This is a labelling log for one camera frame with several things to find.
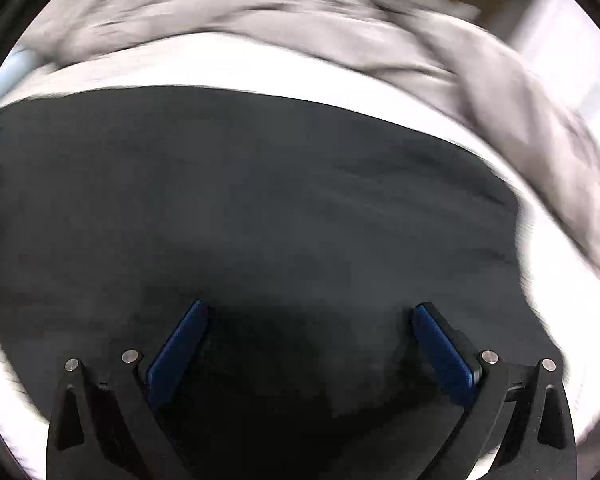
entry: blue object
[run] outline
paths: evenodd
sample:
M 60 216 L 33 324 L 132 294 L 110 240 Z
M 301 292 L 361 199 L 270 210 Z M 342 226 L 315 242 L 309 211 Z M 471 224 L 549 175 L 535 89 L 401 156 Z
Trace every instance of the blue object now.
M 426 307 L 415 308 L 413 332 L 433 366 L 442 390 L 456 404 L 469 407 L 475 398 L 474 374 Z
M 147 402 L 157 410 L 171 400 L 208 325 L 208 306 L 196 301 L 147 372 Z

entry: dark blanket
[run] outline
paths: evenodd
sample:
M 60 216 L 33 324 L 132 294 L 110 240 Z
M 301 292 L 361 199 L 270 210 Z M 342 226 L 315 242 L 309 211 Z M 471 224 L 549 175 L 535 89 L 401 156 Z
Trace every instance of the dark blanket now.
M 213 329 L 161 413 L 203 476 L 308 478 L 430 410 L 404 322 L 421 301 L 479 349 L 561 366 L 520 287 L 515 195 L 426 134 L 286 98 L 111 89 L 1 110 L 0 162 L 0 342 L 33 402 L 50 415 L 67 358 L 159 344 L 204 300 Z M 439 402 L 447 431 L 458 411 Z

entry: bedding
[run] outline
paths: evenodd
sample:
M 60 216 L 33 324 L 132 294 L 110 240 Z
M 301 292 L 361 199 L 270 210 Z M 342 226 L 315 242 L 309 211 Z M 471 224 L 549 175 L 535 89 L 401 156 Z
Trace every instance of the bedding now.
M 384 80 L 483 138 L 600 268 L 600 152 L 511 49 L 446 0 L 52 0 L 21 43 L 60 65 L 230 32 Z
M 0 99 L 43 61 L 30 50 L 16 45 L 0 67 Z

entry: white sheet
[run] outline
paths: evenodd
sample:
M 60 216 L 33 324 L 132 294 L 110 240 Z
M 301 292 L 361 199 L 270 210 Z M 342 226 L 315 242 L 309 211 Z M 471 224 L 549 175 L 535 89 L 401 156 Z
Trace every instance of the white sheet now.
M 49 73 L 42 68 L 0 107 L 23 98 L 96 88 L 151 85 L 210 86 L 279 95 L 346 108 L 447 140 L 475 153 L 519 197 L 518 259 L 527 301 L 562 350 L 565 388 L 577 440 L 600 418 L 600 272 L 561 231 L 529 186 L 477 136 L 389 84 L 318 59 L 219 33 L 191 34 Z M 0 350 L 0 361 L 6 359 Z M 32 474 L 45 477 L 46 427 L 23 396 L 13 410 L 13 377 L 0 368 L 0 432 Z M 480 460 L 471 478 L 490 466 Z
M 0 99 L 42 64 L 40 57 L 32 50 L 18 45 L 13 47 L 0 67 Z

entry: gray cloth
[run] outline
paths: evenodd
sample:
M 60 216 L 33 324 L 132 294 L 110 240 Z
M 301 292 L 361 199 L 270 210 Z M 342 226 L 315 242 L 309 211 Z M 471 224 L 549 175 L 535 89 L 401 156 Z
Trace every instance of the gray cloth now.
M 600 268 L 600 153 L 519 57 L 446 0 L 53 0 L 21 43 L 59 64 L 232 32 L 387 81 L 480 135 Z

